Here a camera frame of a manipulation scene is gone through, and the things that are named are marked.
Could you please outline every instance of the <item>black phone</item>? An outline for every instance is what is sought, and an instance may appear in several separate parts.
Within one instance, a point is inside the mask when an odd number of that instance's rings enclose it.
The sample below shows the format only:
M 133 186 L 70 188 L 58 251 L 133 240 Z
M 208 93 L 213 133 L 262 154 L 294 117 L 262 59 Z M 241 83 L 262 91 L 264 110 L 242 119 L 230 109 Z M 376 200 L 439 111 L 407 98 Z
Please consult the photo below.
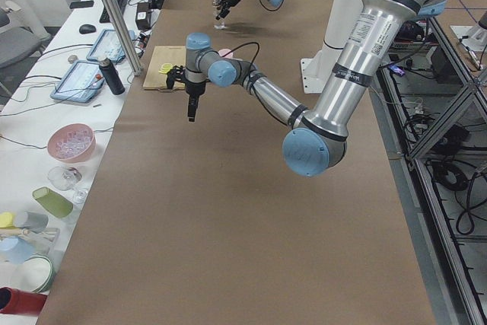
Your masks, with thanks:
M 94 4 L 93 0 L 83 0 L 80 2 L 72 2 L 69 5 L 69 9 L 77 9 L 77 8 L 91 8 Z

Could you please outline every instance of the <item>light blue cup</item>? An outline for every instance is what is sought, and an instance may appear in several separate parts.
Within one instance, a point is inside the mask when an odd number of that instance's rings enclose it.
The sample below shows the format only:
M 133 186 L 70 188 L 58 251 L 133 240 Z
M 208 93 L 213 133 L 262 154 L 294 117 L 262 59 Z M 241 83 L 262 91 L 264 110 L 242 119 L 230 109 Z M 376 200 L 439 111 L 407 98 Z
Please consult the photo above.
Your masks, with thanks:
M 0 241 L 0 254 L 13 264 L 22 264 L 35 252 L 32 244 L 18 236 L 10 236 Z

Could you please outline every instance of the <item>white mounting plate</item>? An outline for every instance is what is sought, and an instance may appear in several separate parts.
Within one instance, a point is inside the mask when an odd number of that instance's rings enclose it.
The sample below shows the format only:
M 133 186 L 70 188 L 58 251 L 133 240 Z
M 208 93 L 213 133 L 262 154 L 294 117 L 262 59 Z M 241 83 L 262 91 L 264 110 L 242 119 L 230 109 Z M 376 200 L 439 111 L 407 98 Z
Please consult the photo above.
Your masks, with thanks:
M 304 70 L 313 61 L 313 59 L 301 59 L 301 79 L 303 81 L 303 89 L 305 94 L 321 93 L 323 90 L 323 81 L 319 78 L 304 76 Z
M 466 33 L 470 30 L 470 28 L 472 28 L 472 26 L 450 26 L 450 28 L 455 33 L 455 36 L 460 39 L 463 36 L 466 36 Z M 480 45 L 479 43 L 476 43 L 469 38 L 463 40 L 462 43 L 465 46 L 468 46 L 472 51 L 475 51 L 477 53 L 481 53 L 485 47 L 485 45 Z

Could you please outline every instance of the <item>green cup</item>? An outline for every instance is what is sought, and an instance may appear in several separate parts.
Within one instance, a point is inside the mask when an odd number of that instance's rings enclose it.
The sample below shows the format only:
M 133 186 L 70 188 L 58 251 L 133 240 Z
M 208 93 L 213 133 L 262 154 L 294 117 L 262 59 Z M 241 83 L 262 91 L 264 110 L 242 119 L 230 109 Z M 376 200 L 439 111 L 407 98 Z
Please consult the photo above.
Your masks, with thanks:
M 57 218 L 64 218 L 73 210 L 73 204 L 59 193 L 46 186 L 34 190 L 32 197 L 49 213 Z

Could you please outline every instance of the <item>red cup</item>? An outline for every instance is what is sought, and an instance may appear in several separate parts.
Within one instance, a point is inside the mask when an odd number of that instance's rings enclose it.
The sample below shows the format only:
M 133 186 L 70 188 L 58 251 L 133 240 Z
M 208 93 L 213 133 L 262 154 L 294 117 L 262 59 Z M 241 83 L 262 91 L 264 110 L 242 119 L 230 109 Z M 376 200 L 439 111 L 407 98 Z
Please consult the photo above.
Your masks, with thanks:
M 47 296 L 21 291 L 16 288 L 0 288 L 0 314 L 39 316 Z

